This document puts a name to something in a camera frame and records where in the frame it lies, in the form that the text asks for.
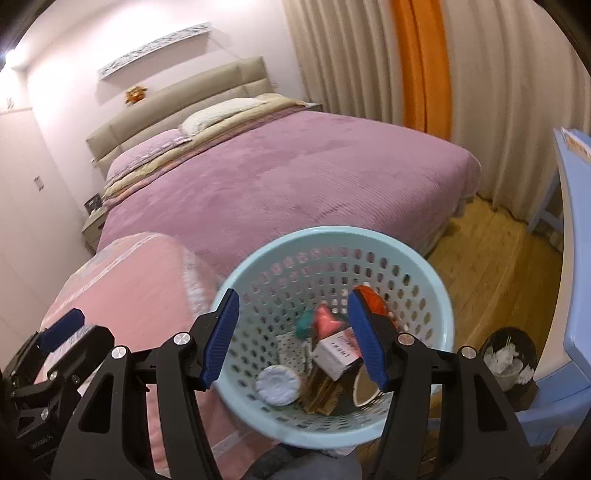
beige upholstered headboard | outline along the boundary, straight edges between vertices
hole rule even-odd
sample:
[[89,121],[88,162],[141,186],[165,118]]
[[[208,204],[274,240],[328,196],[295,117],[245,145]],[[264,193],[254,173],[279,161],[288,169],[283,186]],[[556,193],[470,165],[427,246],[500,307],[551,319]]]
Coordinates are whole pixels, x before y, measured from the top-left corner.
[[126,108],[86,139],[102,174],[124,151],[166,130],[189,115],[236,97],[272,92],[262,57],[236,61],[166,87]]

yellow blanket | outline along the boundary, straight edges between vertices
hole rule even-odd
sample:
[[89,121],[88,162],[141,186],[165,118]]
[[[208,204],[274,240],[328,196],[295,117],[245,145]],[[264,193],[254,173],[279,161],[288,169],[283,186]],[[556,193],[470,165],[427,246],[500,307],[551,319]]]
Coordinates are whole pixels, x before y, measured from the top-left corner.
[[271,113],[278,112],[293,106],[305,106],[306,103],[300,100],[294,100],[291,98],[284,97],[278,93],[263,93],[256,97],[260,100],[265,100],[266,103],[263,105],[256,106],[245,112],[237,113],[232,115],[230,118],[226,118],[215,125],[207,127],[205,130],[199,132],[193,137],[193,139],[180,145],[172,150],[169,150],[159,157],[156,157],[152,161],[138,167],[136,170],[128,173],[122,179],[116,181],[113,185],[105,190],[103,195],[103,201],[110,198],[116,197],[121,191],[125,190],[131,185],[143,180],[153,172],[163,168],[167,164],[171,163],[181,155],[203,146],[207,142],[211,142],[221,135],[227,134],[229,131],[236,127],[244,125],[247,122],[257,120],[265,117]]

silver bolt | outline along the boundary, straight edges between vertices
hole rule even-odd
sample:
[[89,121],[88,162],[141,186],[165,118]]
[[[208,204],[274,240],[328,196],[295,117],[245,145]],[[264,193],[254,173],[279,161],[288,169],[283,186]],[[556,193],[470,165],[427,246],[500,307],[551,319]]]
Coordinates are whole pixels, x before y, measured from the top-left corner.
[[410,333],[401,333],[398,335],[398,343],[410,346],[414,343],[414,337]]
[[173,342],[177,345],[186,345],[190,340],[191,336],[187,332],[177,333],[173,338]]
[[476,358],[476,350],[474,350],[471,346],[465,346],[462,348],[462,356],[466,358]]
[[124,346],[116,346],[111,350],[111,356],[118,360],[119,358],[123,358],[127,354],[127,350]]

patterned wall shelf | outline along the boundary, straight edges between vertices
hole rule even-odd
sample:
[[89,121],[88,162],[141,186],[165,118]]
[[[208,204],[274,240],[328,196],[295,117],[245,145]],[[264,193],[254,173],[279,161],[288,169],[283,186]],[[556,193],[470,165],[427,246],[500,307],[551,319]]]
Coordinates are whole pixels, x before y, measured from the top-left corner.
[[182,30],[178,30],[174,33],[169,35],[165,35],[163,37],[158,38],[157,40],[152,40],[146,45],[137,48],[136,50],[132,50],[129,53],[126,53],[122,57],[119,57],[116,60],[108,63],[104,67],[99,70],[99,80],[103,80],[107,78],[112,73],[116,72],[119,69],[129,65],[131,62],[140,59],[141,57],[146,56],[153,51],[159,50],[164,47],[168,47],[173,43],[179,42],[181,40],[185,40],[187,38],[196,37],[197,35],[201,35],[202,33],[207,33],[211,31],[212,24],[211,22],[204,22],[192,27],[187,27]]

light blue plastic basket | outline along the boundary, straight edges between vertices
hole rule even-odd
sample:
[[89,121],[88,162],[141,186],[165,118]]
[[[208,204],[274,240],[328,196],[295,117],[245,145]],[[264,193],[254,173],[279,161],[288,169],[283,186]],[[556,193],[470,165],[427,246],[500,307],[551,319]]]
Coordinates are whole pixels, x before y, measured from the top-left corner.
[[390,394],[350,415],[326,417],[306,414],[297,403],[269,406],[253,390],[258,373],[278,363],[276,335],[293,330],[296,318],[321,302],[333,312],[347,313],[349,290],[364,283],[379,290],[410,333],[432,348],[451,350],[452,305],[423,257],[370,230],[310,228],[254,252],[213,302],[215,309],[227,288],[240,295],[240,317],[216,382],[226,405],[253,429],[299,447],[340,448],[380,437]]

